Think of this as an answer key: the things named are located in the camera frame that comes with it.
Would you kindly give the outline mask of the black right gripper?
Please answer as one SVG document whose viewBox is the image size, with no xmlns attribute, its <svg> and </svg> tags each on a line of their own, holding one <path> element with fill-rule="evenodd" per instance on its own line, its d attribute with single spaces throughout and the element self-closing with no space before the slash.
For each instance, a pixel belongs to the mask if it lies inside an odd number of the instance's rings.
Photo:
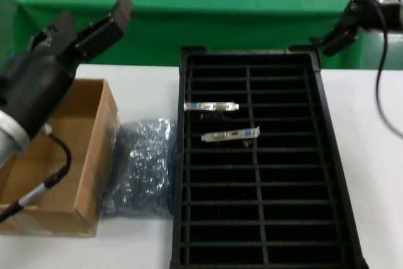
<svg viewBox="0 0 403 269">
<path fill-rule="evenodd" d="M 381 18 L 388 31 L 402 31 L 402 5 L 380 4 L 375 0 L 351 0 L 335 26 L 324 38 L 310 37 L 313 45 L 321 45 L 322 53 L 332 57 L 354 44 L 358 30 L 381 30 Z"/>
</svg>

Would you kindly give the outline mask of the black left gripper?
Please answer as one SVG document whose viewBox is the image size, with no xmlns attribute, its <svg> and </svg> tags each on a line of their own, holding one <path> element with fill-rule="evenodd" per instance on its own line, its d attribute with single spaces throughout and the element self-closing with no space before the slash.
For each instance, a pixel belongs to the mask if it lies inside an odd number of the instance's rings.
<svg viewBox="0 0 403 269">
<path fill-rule="evenodd" d="M 74 50 L 90 62 L 124 36 L 132 0 L 117 0 L 110 12 L 78 35 L 74 17 L 63 11 L 50 27 L 31 38 L 27 49 L 7 61 L 1 72 L 1 111 L 15 120 L 29 138 L 58 107 L 77 70 Z"/>
</svg>

